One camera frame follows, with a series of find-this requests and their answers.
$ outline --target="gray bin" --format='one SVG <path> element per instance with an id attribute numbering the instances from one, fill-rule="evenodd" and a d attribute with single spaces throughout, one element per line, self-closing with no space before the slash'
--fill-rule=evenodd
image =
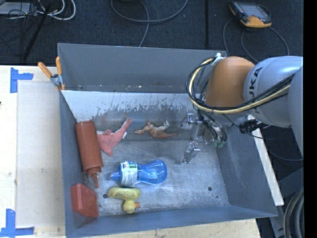
<path id="1" fill-rule="evenodd" d="M 205 223 L 277 216 L 276 206 L 254 139 L 234 126 L 226 127 L 222 148 L 201 144 L 185 164 L 181 160 L 192 129 L 179 129 L 193 112 L 186 93 L 188 74 L 203 60 L 222 51 L 58 44 L 66 90 L 60 93 L 61 151 L 67 237 L 164 229 Z M 104 167 L 95 189 L 100 216 L 86 218 L 71 209 L 70 188 L 83 183 L 75 124 L 92 119 L 96 129 L 118 129 L 130 117 L 127 136 L 103 155 Z M 136 135 L 146 121 L 168 120 L 167 140 Z M 160 158 L 168 168 L 161 185 L 139 183 L 141 208 L 125 214 L 122 200 L 103 198 L 116 183 L 109 180 L 120 161 L 147 163 Z"/>

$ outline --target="dark carpet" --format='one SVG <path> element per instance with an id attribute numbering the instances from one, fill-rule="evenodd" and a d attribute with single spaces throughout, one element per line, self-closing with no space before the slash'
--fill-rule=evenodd
<path id="1" fill-rule="evenodd" d="M 224 50 L 230 56 L 245 57 L 253 63 L 269 57 L 303 56 L 304 0 L 235 0 L 257 3 L 269 10 L 271 28 L 258 31 L 246 31 L 242 24 L 232 20 L 228 4 L 234 0 L 188 0 L 185 4 L 186 1 L 74 0 L 75 16 L 71 20 L 57 20 L 56 17 L 67 18 L 74 12 L 71 0 L 67 0 L 67 11 L 48 16 L 41 28 L 43 14 L 34 13 L 33 8 L 19 19 L 12 18 L 13 12 L 3 14 L 0 64 L 37 65 L 42 61 L 55 66 L 57 43 Z M 41 0 L 44 7 L 49 2 Z M 184 5 L 172 19 L 159 21 L 174 15 Z M 51 11 L 58 11 L 61 6 L 60 0 L 54 0 Z M 134 20 L 123 18 L 113 8 Z M 136 20 L 153 22 L 147 25 Z M 303 161 L 294 161 L 301 155 L 291 129 L 271 126 L 263 128 L 262 133 L 278 181 L 303 166 Z M 262 238 L 274 237 L 269 219 L 257 221 Z"/>

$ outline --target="bottle label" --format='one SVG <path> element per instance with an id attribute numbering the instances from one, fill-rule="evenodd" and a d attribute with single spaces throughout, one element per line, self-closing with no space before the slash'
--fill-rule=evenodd
<path id="1" fill-rule="evenodd" d="M 121 185 L 130 186 L 137 182 L 138 164 L 134 161 L 121 162 L 122 181 Z"/>

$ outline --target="brown toy dinosaur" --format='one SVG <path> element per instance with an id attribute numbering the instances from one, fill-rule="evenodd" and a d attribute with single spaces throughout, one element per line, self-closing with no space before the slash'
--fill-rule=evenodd
<path id="1" fill-rule="evenodd" d="M 152 123 L 148 121 L 147 125 L 143 129 L 138 129 L 134 131 L 134 133 L 142 135 L 144 132 L 147 132 L 154 138 L 168 138 L 168 137 L 177 135 L 177 133 L 166 134 L 164 130 L 166 130 L 168 127 L 169 127 L 168 121 L 164 122 L 163 126 L 159 126 L 159 127 L 155 127 Z"/>

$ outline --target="toy dinosaur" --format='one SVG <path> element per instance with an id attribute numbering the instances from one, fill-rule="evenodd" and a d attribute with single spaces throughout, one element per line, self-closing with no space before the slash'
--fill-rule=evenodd
<path id="1" fill-rule="evenodd" d="M 97 134 L 100 148 L 106 154 L 112 156 L 112 148 L 115 145 L 117 145 L 120 142 L 120 140 L 124 137 L 126 130 L 131 123 L 132 120 L 130 118 L 127 118 L 126 121 L 123 123 L 122 127 L 116 132 L 112 132 L 111 130 L 107 129 L 104 133 Z"/>
<path id="2" fill-rule="evenodd" d="M 164 122 L 162 126 L 155 127 L 152 123 L 148 121 L 147 125 L 143 129 L 138 129 L 134 131 L 135 134 L 142 135 L 144 132 L 149 133 L 154 138 L 168 138 L 172 137 L 174 135 L 177 135 L 177 133 L 173 134 L 166 134 L 164 131 L 169 127 L 168 121 Z"/>

